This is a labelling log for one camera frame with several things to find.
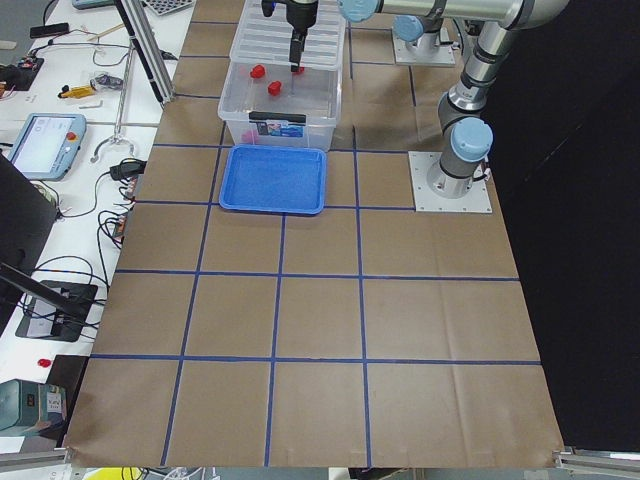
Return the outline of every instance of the monitor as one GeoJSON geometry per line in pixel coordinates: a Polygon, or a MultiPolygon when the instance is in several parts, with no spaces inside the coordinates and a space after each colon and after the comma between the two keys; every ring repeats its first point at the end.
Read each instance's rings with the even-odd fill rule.
{"type": "MultiPolygon", "coordinates": [[[[57,208],[0,153],[0,262],[30,274],[38,262],[57,208]]],[[[0,280],[0,334],[22,291],[0,280]]]]}

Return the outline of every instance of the green device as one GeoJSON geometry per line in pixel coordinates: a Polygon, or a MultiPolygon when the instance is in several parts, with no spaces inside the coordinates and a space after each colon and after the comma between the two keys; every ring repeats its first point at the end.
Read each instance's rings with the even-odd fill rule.
{"type": "Polygon", "coordinates": [[[65,389],[55,385],[9,380],[0,384],[0,435],[30,437],[64,424],[65,389]]]}

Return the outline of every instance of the white table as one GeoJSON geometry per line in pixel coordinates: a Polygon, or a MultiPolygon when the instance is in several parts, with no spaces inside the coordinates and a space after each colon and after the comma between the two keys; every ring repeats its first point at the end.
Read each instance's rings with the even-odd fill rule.
{"type": "MultiPolygon", "coordinates": [[[[145,9],[149,23],[154,31],[156,42],[160,49],[179,56],[184,38],[193,14],[193,8],[186,8],[174,13],[158,16],[149,9],[145,9]]],[[[77,10],[70,1],[58,2],[51,13],[48,23],[68,22],[71,30],[101,33],[119,25],[122,19],[115,7],[102,7],[89,10],[77,10]]],[[[56,43],[88,42],[93,34],[72,32],[55,40],[56,43]]],[[[46,45],[49,38],[38,39],[33,47],[46,45]]],[[[127,46],[129,37],[125,28],[121,28],[100,39],[100,43],[127,46]]],[[[96,55],[98,63],[112,64],[126,53],[126,48],[100,47],[96,55]]],[[[96,72],[107,72],[122,78],[124,74],[123,61],[114,67],[99,67],[94,65],[92,56],[95,47],[82,46],[50,46],[37,53],[44,59],[42,70],[27,92],[14,92],[11,97],[0,101],[0,118],[3,120],[24,121],[32,112],[41,113],[81,113],[90,123],[115,123],[120,100],[120,92],[106,91],[97,95],[73,99],[58,98],[63,85],[77,87],[87,85],[89,79],[96,72]],[[81,106],[96,105],[102,100],[99,108],[80,109],[81,106]]],[[[158,125],[162,115],[162,108],[156,101],[147,80],[146,74],[135,55],[129,77],[129,90],[123,115],[123,124],[129,125],[158,125]]],[[[177,62],[165,62],[171,77],[175,73],[177,62]]]]}
{"type": "MultiPolygon", "coordinates": [[[[20,121],[0,121],[0,142],[13,142],[22,124],[23,122],[20,121]]],[[[123,127],[122,132],[136,143],[139,152],[138,158],[146,160],[153,144],[156,128],[126,126],[123,127]]],[[[127,156],[126,148],[112,146],[102,150],[98,162],[90,163],[89,158],[93,149],[101,140],[112,133],[113,127],[111,125],[89,125],[82,142],[82,148],[69,173],[61,181],[48,182],[59,193],[61,209],[68,209],[67,215],[89,210],[93,205],[93,188],[96,179],[108,171],[110,166],[117,165],[127,156]]],[[[62,255],[76,255],[88,260],[93,266],[94,273],[103,277],[104,273],[100,265],[96,240],[97,216],[101,210],[118,210],[117,207],[114,207],[114,203],[122,203],[122,197],[118,192],[119,186],[120,183],[111,180],[110,177],[102,179],[98,187],[98,206],[92,214],[57,221],[38,263],[62,255]]],[[[101,245],[108,278],[111,279],[119,250],[104,236],[102,236],[101,245]]],[[[73,259],[59,260],[45,266],[45,268],[88,272],[86,264],[73,259]]],[[[37,272],[33,278],[78,283],[87,283],[88,281],[88,277],[83,275],[57,272],[37,272]]],[[[98,285],[96,298],[106,298],[105,286],[96,280],[93,280],[92,283],[98,285]]],[[[89,312],[87,322],[99,322],[101,315],[102,308],[94,306],[89,312]]],[[[16,309],[0,337],[0,382],[20,378],[43,383],[47,379],[50,369],[38,366],[39,359],[53,360],[57,354],[88,356],[91,353],[93,342],[85,337],[80,337],[74,343],[16,337],[15,331],[21,319],[22,312],[20,309],[16,309]]],[[[94,336],[95,330],[84,328],[82,333],[94,336]]],[[[22,438],[0,438],[0,452],[19,451],[22,440],[22,438]]]]}

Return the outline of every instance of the label sticker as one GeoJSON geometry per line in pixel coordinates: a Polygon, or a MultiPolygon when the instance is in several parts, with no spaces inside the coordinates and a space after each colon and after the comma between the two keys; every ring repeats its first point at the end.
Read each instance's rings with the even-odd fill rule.
{"type": "Polygon", "coordinates": [[[62,413],[62,395],[59,393],[47,393],[47,412],[62,413]]]}
{"type": "Polygon", "coordinates": [[[254,123],[258,129],[258,135],[261,136],[302,138],[304,135],[304,125],[292,124],[285,120],[266,120],[254,123]]]}

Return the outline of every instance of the metal base plate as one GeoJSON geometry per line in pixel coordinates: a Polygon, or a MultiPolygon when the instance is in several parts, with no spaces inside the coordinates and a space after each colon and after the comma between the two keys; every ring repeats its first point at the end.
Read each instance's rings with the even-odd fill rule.
{"type": "MultiPolygon", "coordinates": [[[[440,152],[409,152],[411,184],[416,212],[492,213],[491,201],[484,181],[474,182],[462,198],[443,198],[427,184],[427,172],[440,159],[440,152]]],[[[476,176],[482,175],[478,167],[476,176]]]]}
{"type": "MultiPolygon", "coordinates": [[[[454,67],[456,59],[450,46],[440,47],[435,51],[425,51],[420,49],[407,48],[407,42],[393,37],[393,52],[398,65],[426,65],[430,67],[454,67]]],[[[449,32],[446,28],[440,30],[440,39],[443,42],[449,41],[449,32]]]]}

